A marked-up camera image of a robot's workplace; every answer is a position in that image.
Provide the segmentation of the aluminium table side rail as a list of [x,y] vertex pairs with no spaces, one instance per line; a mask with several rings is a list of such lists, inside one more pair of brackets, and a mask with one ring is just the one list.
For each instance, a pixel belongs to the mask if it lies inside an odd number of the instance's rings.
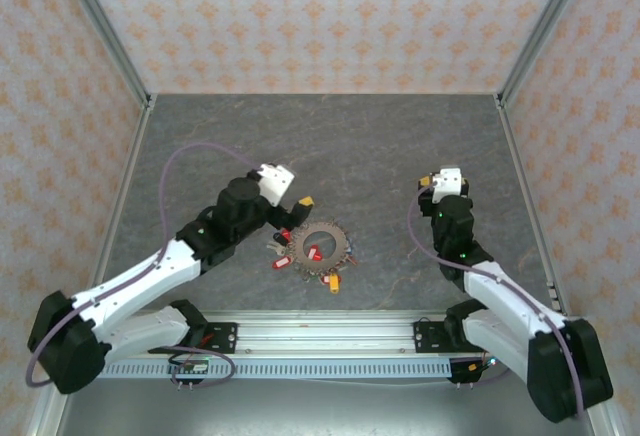
[[[154,110],[157,97],[158,94],[151,94],[148,100],[142,104],[139,119],[129,144],[125,165],[120,176],[116,198],[111,209],[108,224],[105,227],[100,251],[98,252],[93,269],[90,273],[87,289],[96,286],[104,279],[117,233],[118,224],[144,139],[146,126],[149,117]],[[41,389],[24,435],[55,436],[60,427],[67,399],[68,397],[60,395],[53,385],[49,385]]]
[[[494,94],[493,97],[536,239],[547,286],[549,288],[548,292],[554,290],[556,294],[556,296],[552,298],[552,306],[563,315],[575,319],[577,315],[572,311],[571,305],[566,297],[566,291],[557,274],[556,264],[537,213],[533,193],[526,175],[524,160],[520,155],[515,133],[509,121],[506,103],[502,101],[499,93]],[[620,419],[620,413],[613,399],[587,409],[586,418],[593,436],[628,436],[624,421]]]

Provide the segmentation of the grey metal sheet panel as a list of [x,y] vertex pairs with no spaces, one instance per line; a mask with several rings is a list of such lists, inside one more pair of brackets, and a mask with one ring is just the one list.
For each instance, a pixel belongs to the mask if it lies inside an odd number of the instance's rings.
[[179,390],[101,380],[71,396],[57,436],[593,436],[587,419],[554,424],[515,378],[460,390],[398,384],[235,380]]

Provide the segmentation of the aluminium frame post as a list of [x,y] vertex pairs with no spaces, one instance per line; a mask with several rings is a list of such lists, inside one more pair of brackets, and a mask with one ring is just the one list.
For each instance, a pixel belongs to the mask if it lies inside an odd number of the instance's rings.
[[548,0],[544,6],[502,89],[495,94],[498,109],[506,109],[515,98],[569,2],[570,0]]
[[124,81],[141,106],[147,107],[151,93],[145,87],[127,50],[99,0],[78,0]]

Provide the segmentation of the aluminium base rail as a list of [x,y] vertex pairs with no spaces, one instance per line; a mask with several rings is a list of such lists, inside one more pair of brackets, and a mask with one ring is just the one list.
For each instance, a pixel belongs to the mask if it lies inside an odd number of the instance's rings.
[[212,322],[238,325],[236,357],[414,357],[413,323],[442,321],[421,310],[221,310],[205,311]]

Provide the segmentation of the bunch of tagged keys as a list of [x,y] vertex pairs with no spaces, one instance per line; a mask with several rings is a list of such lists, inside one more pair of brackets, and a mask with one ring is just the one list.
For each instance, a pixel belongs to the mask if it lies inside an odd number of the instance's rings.
[[[304,243],[315,233],[327,233],[335,241],[335,250],[322,260],[315,261],[308,257],[304,250]],[[291,233],[291,241],[287,246],[287,253],[293,262],[305,273],[323,275],[337,269],[348,258],[351,245],[343,229],[333,221],[316,221],[305,223]]]

